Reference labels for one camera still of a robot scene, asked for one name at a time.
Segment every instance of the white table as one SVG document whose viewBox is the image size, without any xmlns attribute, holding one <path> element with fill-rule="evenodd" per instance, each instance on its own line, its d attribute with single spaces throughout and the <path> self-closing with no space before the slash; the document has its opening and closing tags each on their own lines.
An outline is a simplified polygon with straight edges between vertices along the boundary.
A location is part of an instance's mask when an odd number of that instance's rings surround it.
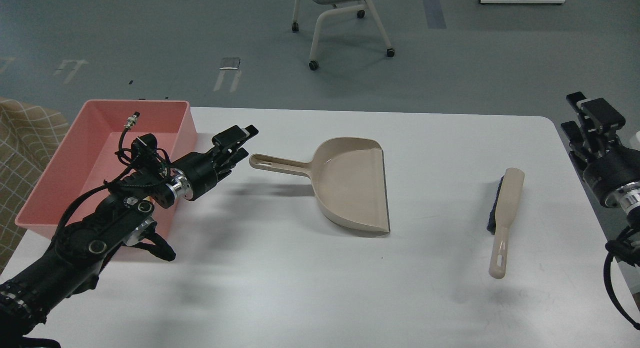
<svg viewBox="0 0 640 348">
<path fill-rule="evenodd" d="M 309 160 L 337 136 L 384 149 L 391 234 L 327 220 L 304 177 L 242 161 L 180 202 L 165 263 L 121 249 L 98 289 L 30 336 L 64 348 L 636 346 L 602 283 L 605 238 L 553 124 L 540 117 L 192 108 L 198 151 L 254 124 L 250 153 Z M 505 169 L 526 173 L 506 277 L 485 229 Z M 27 232 L 2 279 L 44 252 Z M 622 304 L 633 301 L 617 268 Z"/>
</svg>

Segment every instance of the pink plastic bin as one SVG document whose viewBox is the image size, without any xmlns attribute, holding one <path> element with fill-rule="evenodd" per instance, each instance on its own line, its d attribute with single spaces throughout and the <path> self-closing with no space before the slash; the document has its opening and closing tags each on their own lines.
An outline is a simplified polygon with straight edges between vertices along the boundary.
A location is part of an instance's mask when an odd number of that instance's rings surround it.
<svg viewBox="0 0 640 348">
<path fill-rule="evenodd" d="M 165 149 L 171 160 L 194 149 L 197 133 L 189 102 L 89 100 L 18 213 L 16 225 L 51 239 L 60 216 L 74 199 L 101 186 L 104 180 L 117 177 L 125 166 L 114 153 L 118 150 L 118 140 L 127 118 L 135 111 L 140 112 L 140 118 L 126 134 L 123 147 L 130 147 L 131 141 L 138 136 L 153 133 L 158 147 Z M 104 190 L 87 199 L 69 222 L 77 222 L 93 213 L 107 195 Z M 166 238 L 176 204 L 169 209 L 156 204 L 155 209 L 156 231 Z"/>
</svg>

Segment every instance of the brush handle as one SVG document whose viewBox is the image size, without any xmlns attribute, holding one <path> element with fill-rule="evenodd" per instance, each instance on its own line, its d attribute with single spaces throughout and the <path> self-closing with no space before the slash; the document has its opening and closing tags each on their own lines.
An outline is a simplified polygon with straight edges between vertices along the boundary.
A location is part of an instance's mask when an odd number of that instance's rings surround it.
<svg viewBox="0 0 640 348">
<path fill-rule="evenodd" d="M 502 279 L 507 271 L 507 249 L 509 247 L 509 229 L 501 225 L 495 227 L 489 275 Z"/>
<path fill-rule="evenodd" d="M 495 237 L 489 263 L 489 275 L 496 279 L 502 279 L 507 269 L 509 229 L 518 211 L 523 184 L 522 170 L 508 168 L 505 171 L 495 205 Z"/>
</svg>

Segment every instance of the black robotic arm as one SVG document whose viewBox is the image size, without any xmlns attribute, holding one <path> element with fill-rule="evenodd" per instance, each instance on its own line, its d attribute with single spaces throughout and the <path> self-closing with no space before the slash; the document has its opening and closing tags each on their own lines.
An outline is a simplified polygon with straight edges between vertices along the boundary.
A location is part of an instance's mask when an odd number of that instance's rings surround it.
<svg viewBox="0 0 640 348">
<path fill-rule="evenodd" d="M 116 152 L 126 169 L 116 179 L 104 183 L 74 200 L 62 214 L 51 244 L 44 255 L 16 277 L 0 285 L 0 345 L 58 347 L 51 339 L 26 338 L 64 298 L 95 289 L 98 276 L 122 246 L 148 250 L 171 261 L 176 257 L 169 244 L 155 232 L 154 202 L 163 208 L 179 198 L 195 200 L 214 188 L 246 158 L 242 144 L 258 134 L 253 125 L 237 125 L 212 138 L 213 147 L 190 152 L 171 162 L 158 149 L 153 134 L 135 138 L 130 149 L 122 149 L 126 132 L 138 119 L 130 117 Z M 90 195 L 101 190 L 109 195 L 95 212 L 80 222 L 67 224 L 73 212 Z"/>
</svg>

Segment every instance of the beige dustpan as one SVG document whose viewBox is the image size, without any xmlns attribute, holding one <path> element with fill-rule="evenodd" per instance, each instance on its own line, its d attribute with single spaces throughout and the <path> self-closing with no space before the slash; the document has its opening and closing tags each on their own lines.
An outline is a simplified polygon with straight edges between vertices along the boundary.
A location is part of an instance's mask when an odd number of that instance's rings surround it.
<svg viewBox="0 0 640 348">
<path fill-rule="evenodd" d="M 249 163 L 311 179 L 320 210 L 332 222 L 362 231 L 389 232 L 382 147 L 374 140 L 333 138 L 308 163 L 253 154 Z"/>
</svg>

